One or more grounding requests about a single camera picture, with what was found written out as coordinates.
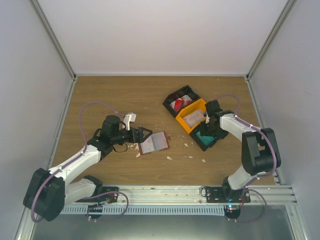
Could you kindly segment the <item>brown leather card holder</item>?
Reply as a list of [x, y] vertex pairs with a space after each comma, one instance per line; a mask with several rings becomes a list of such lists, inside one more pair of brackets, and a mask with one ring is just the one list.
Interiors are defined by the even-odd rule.
[[[171, 138], [167, 135], [167, 133], [165, 131], [153, 133], [151, 135], [151, 137], [152, 137], [152, 141], [153, 141], [154, 151], [147, 153], [147, 154], [167, 150], [170, 148], [169, 140]], [[146, 155], [146, 154], [142, 153], [141, 143], [138, 144], [138, 147], [139, 147], [139, 153], [141, 155]]]

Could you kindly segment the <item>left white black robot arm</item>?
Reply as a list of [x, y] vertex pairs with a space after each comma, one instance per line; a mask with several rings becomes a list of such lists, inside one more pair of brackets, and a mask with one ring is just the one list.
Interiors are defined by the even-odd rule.
[[128, 113], [123, 119], [108, 115], [84, 147], [63, 163], [50, 169], [37, 169], [30, 180], [23, 205], [30, 210], [34, 223], [54, 220], [67, 205], [80, 200], [98, 202], [103, 197], [103, 184], [93, 176], [74, 179], [89, 167], [102, 161], [115, 150], [116, 145], [140, 144], [152, 135], [152, 130], [130, 126], [136, 114]]

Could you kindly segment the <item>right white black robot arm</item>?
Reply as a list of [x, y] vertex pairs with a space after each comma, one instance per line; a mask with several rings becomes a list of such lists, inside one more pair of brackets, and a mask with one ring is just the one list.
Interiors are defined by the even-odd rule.
[[241, 142], [241, 166], [223, 180], [221, 196], [234, 202], [240, 191], [260, 177], [271, 176], [281, 166], [276, 135], [271, 128], [252, 125], [230, 110], [223, 111], [217, 100], [205, 104], [205, 121], [200, 135], [219, 141], [228, 134]]

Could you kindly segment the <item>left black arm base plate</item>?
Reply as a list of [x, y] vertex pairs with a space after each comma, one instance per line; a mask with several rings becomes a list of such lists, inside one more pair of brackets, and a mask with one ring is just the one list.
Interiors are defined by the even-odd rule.
[[105, 206], [118, 202], [119, 190], [118, 186], [102, 186], [96, 189], [92, 196], [77, 200], [74, 204], [87, 205], [84, 215], [89, 222], [101, 222], [104, 221], [102, 212]]

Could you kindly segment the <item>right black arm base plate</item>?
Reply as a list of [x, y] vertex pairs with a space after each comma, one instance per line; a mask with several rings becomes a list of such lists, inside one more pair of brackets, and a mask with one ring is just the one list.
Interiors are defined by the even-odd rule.
[[243, 191], [222, 186], [202, 186], [199, 193], [206, 198], [207, 203], [222, 204], [224, 216], [228, 220], [237, 221], [244, 204], [251, 202], [250, 194]]

